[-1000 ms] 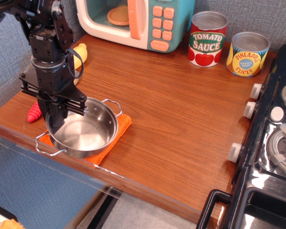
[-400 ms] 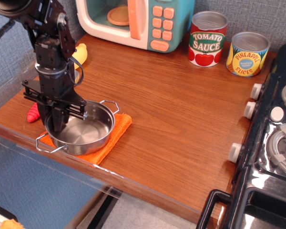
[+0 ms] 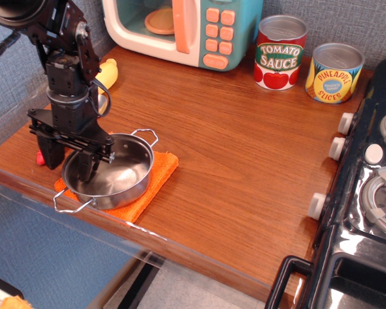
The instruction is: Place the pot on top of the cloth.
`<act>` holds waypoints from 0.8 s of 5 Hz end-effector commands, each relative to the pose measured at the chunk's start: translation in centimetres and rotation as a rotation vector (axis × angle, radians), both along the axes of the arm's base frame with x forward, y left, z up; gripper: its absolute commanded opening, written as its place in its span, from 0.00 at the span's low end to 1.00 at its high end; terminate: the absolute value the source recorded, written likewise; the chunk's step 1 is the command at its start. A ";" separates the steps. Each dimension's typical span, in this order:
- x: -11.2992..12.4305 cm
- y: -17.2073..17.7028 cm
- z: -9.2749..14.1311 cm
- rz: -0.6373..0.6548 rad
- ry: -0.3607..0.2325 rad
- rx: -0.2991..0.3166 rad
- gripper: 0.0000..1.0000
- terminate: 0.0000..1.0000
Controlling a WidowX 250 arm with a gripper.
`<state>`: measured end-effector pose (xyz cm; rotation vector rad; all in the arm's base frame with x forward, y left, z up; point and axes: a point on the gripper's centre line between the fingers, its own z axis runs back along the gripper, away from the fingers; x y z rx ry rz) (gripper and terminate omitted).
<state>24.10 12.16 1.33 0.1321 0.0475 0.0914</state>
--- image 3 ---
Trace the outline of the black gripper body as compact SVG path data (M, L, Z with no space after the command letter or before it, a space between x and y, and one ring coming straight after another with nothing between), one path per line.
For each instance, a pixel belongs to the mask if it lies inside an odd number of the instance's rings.
M98 125L98 119L107 116L111 103L104 112L98 108L98 89L101 84L84 87L77 95L66 96L46 90L49 109L30 109L30 132L62 144L80 153L96 153L101 161L112 162L114 140Z

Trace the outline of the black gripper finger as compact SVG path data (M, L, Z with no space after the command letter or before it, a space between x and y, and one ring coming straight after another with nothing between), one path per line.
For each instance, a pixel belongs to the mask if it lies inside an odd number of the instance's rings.
M90 180L98 169L100 157L96 153L84 152L78 154L78 176L82 182Z
M39 150L41 151L45 166L49 169L56 169L64 160L64 146L55 140L44 138L42 136L37 137Z

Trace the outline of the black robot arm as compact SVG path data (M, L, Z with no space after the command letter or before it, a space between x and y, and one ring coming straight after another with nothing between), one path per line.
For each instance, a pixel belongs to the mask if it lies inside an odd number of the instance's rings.
M98 125L111 108L99 110L97 79L101 58L95 53L84 14L73 1L0 1L0 26L12 31L0 43L0 56L21 35L35 45L47 76L50 109L31 109L30 130L44 162L55 169L66 147L78 155L78 177L87 182L101 161L110 163L114 140Z

